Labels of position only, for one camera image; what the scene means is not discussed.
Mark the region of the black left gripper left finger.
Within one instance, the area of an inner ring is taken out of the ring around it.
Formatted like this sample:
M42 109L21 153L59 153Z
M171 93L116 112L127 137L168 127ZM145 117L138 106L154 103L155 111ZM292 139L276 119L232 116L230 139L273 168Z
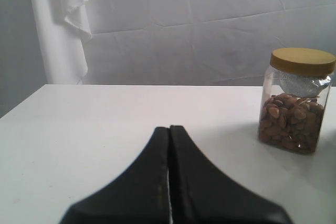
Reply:
M134 162L114 181L69 207L61 223L170 223L169 131L155 128Z

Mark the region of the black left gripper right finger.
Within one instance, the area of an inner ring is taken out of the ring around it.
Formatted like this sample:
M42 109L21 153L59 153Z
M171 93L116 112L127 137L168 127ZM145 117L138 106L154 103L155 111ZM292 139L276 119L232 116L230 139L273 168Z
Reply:
M183 126L171 126L169 186L174 223L284 223L284 209L221 172Z

